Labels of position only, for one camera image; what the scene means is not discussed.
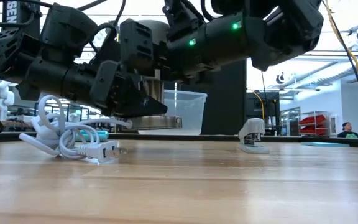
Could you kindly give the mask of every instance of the black shirt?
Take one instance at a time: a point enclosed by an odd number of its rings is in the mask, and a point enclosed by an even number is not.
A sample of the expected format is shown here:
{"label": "black shirt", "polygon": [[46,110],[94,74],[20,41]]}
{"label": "black shirt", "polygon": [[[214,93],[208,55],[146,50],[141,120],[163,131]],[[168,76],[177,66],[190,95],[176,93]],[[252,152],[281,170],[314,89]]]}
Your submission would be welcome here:
{"label": "black shirt", "polygon": [[338,134],[339,138],[358,138],[358,134],[352,131],[343,131]]}

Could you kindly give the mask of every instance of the green led light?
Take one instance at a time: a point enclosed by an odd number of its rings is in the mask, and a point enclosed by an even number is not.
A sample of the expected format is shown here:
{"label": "green led light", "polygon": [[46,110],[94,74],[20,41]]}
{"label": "green led light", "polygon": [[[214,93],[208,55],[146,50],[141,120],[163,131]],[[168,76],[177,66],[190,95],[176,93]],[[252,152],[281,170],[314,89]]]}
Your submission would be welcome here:
{"label": "green led light", "polygon": [[191,39],[190,41],[189,41],[189,45],[190,46],[193,46],[193,45],[195,45],[196,44],[196,40],[195,39]]}
{"label": "green led light", "polygon": [[238,29],[241,27],[241,22],[236,22],[236,23],[233,23],[233,25],[231,26],[233,29]]}

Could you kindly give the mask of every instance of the electrical plug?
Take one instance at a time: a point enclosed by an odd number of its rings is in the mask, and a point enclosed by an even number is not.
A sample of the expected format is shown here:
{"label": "electrical plug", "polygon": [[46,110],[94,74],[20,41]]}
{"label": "electrical plug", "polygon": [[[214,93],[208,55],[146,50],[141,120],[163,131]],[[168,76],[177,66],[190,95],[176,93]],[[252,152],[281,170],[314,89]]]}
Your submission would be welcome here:
{"label": "electrical plug", "polygon": [[117,141],[80,146],[77,152],[87,156],[88,159],[97,159],[99,163],[119,159],[121,154],[127,154],[126,149],[118,147]]}

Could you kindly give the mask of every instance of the yellow cable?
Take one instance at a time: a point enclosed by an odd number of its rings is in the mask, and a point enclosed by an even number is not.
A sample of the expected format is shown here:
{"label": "yellow cable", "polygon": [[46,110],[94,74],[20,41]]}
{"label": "yellow cable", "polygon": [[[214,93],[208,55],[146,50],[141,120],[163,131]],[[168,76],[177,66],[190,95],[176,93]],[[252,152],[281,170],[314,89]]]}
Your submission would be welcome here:
{"label": "yellow cable", "polygon": [[[341,39],[339,37],[339,34],[338,34],[337,30],[335,29],[335,25],[334,25],[334,22],[333,22],[333,15],[331,14],[331,11],[329,10],[328,0],[326,0],[326,9],[327,9],[328,17],[329,17],[329,23],[330,23],[331,27],[333,28],[333,31],[334,31],[336,37],[338,38],[339,41],[341,41]],[[356,63],[356,67],[357,67],[357,70],[358,70],[358,59],[356,58],[356,56],[354,56],[354,54],[351,52],[350,49],[345,49],[345,50],[353,58],[353,61]]]}
{"label": "yellow cable", "polygon": [[258,96],[258,94],[256,94],[256,92],[255,91],[252,91],[252,93],[259,99],[259,101],[260,101],[260,104],[262,105],[262,119],[263,119],[263,121],[265,121],[265,108],[264,108],[264,102],[263,102],[263,100],[261,99],[261,97],[260,96]]}

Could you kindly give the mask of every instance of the black column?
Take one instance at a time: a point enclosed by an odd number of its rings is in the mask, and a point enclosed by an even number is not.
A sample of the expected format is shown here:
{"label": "black column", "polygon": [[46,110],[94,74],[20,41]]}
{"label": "black column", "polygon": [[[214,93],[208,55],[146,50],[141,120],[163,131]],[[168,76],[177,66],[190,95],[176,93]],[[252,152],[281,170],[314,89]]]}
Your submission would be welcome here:
{"label": "black column", "polygon": [[[204,107],[201,134],[238,134],[245,122],[246,64],[245,61],[223,66],[210,87],[180,85],[180,90],[208,94]],[[166,83],[166,89],[173,89]]]}

